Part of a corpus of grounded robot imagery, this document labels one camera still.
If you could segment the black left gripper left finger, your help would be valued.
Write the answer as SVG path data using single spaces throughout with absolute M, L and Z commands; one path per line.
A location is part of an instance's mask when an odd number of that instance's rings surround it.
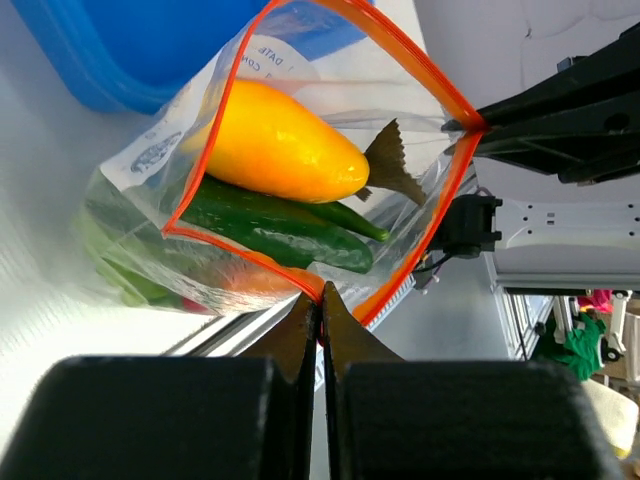
M 317 308 L 236 357 L 76 356 L 38 383 L 5 479 L 305 479 Z

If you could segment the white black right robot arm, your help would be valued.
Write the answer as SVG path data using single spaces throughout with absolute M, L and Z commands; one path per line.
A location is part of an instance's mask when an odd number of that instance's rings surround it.
M 480 111 L 488 127 L 474 154 L 565 185 L 597 185 L 639 173 L 639 28 L 555 75 Z M 497 206 L 501 248 L 594 247 L 639 258 L 639 196 L 622 202 Z

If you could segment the green toy lettuce leaf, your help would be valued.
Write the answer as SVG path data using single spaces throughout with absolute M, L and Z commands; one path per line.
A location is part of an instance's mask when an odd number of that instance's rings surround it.
M 128 307 L 174 307 L 175 294 L 142 275 L 135 258 L 131 256 L 134 248 L 125 247 L 124 236 L 105 226 L 88 207 L 80 208 L 74 227 L 96 273 L 106 283 L 105 287 L 95 286 L 97 291 L 118 299 Z

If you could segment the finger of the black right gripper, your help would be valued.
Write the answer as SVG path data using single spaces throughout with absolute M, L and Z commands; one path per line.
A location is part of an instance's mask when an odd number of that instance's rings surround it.
M 639 129 L 555 131 L 517 124 L 488 132 L 475 155 L 555 176 L 563 184 L 598 184 L 639 173 Z
M 524 92 L 483 107 L 485 130 L 522 133 L 527 127 L 559 131 L 561 120 L 587 132 L 639 130 L 639 26 Z

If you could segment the yellow orange toy mango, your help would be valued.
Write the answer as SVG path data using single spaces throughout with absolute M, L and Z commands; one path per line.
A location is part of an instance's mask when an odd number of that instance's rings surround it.
M 363 188 L 369 165 L 355 144 L 294 98 L 237 79 L 205 172 L 250 191 L 328 203 Z

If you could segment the green toy chili pepper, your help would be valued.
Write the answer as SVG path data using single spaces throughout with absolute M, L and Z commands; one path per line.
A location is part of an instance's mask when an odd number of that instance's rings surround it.
M 340 202 L 320 204 L 295 202 L 295 205 L 309 211 L 318 218 L 329 221 L 348 231 L 373 239 L 377 242 L 384 243 L 390 237 L 388 230 L 374 225 L 366 218 Z

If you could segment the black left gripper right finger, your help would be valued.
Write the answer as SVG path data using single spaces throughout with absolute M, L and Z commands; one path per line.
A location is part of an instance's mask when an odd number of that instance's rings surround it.
M 584 388 L 532 361 L 408 361 L 324 288 L 334 479 L 619 479 Z

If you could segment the grey toy fish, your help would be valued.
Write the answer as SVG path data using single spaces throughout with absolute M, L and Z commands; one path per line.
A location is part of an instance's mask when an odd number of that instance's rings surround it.
M 418 206 L 426 202 L 426 193 L 419 182 L 407 171 L 405 151 L 399 124 L 391 120 L 364 151 L 369 165 L 365 186 L 355 193 L 361 201 L 371 196 L 370 188 L 381 188 L 399 193 Z

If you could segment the red toy chili pepper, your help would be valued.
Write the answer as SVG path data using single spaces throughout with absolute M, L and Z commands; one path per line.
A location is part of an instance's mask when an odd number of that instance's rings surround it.
M 210 308 L 208 308 L 208 307 L 206 307 L 204 305 L 201 305 L 201 304 L 199 304 L 199 303 L 197 303 L 197 302 L 195 302 L 195 301 L 193 301 L 191 299 L 188 299 L 188 298 L 182 298 L 181 299 L 181 305 L 182 305 L 183 310 L 185 312 L 187 312 L 187 313 L 199 314 L 199 315 L 213 315 L 214 314 L 214 312 Z

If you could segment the clear orange-zipper zip bag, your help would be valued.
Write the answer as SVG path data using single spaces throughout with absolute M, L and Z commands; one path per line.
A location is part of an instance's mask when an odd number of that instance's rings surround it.
M 370 321 L 426 253 L 479 113 L 388 2 L 270 1 L 92 175 L 98 296 L 245 313 L 327 282 Z

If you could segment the dark green toy cucumber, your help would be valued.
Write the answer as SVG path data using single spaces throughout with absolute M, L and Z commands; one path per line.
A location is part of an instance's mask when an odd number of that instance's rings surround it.
M 264 254 L 283 267 L 314 262 L 366 274 L 369 247 L 353 233 L 293 201 L 204 176 L 180 220 Z

